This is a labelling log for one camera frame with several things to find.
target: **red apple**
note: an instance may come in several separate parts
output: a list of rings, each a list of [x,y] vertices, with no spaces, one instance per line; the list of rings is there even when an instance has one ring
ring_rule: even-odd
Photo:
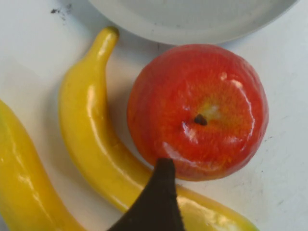
[[[172,158],[177,177],[225,177],[256,153],[269,121],[257,73],[243,58],[212,45],[175,47],[137,77],[128,127],[152,165]]]

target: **white table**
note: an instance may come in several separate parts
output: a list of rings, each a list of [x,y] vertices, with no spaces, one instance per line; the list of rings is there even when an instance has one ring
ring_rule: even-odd
[[[51,13],[58,8],[60,13]],[[269,101],[269,127],[244,169],[221,180],[181,182],[245,215],[262,231],[305,231],[308,226],[307,9],[308,0],[301,0],[264,29],[222,44],[259,73]],[[20,117],[58,194],[89,231],[107,229],[121,214],[71,163],[57,127],[56,92],[66,70],[108,24],[86,0],[1,3],[0,98]],[[168,48],[122,31],[108,64],[113,123],[135,153],[125,118],[128,94],[140,70]]]

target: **dark object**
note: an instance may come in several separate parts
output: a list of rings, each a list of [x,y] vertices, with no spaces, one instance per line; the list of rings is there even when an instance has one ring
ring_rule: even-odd
[[[50,11],[50,13],[60,13],[60,10],[59,10],[59,9],[52,9],[52,10]]]
[[[200,125],[202,125],[202,126],[206,126],[207,125],[207,120],[203,117],[203,115],[201,115],[201,114],[198,114],[197,116],[196,116],[196,118],[194,119],[194,122],[196,123],[196,124],[200,124]]]
[[[185,231],[177,202],[173,160],[157,160],[143,192],[109,231]]]

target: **plastic banana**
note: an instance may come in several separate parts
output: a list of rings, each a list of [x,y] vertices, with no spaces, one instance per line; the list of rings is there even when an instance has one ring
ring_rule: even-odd
[[[107,27],[66,74],[59,92],[59,120],[72,159],[88,182],[125,212],[151,172],[117,137],[108,114],[105,66],[119,34]],[[178,204],[187,231],[257,231],[246,218],[178,186]]]
[[[25,128],[2,101],[0,213],[12,231],[84,231],[57,196]]]

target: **apple calyx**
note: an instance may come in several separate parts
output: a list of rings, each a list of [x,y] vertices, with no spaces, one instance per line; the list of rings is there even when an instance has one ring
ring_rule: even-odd
[[[196,116],[196,118],[194,119],[194,122],[196,124],[200,124],[202,126],[206,126],[207,125],[207,120],[206,120],[206,118],[202,114],[198,114]]]

